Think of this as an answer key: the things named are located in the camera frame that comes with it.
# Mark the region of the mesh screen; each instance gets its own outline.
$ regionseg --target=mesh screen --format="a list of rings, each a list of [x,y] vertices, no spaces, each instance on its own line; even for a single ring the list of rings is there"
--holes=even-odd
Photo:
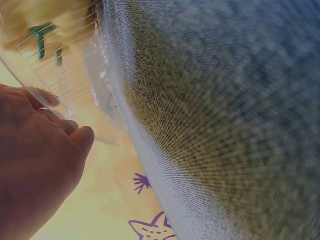
[[[320,239],[320,2],[103,4],[111,85],[179,239]]]

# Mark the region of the plastic packaging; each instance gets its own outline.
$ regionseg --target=plastic packaging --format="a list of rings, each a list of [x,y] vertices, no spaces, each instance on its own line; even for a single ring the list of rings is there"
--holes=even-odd
[[[100,7],[97,0],[1,1],[0,58],[46,108],[112,144],[125,128],[108,84],[112,66]],[[60,104],[50,105],[37,89]]]

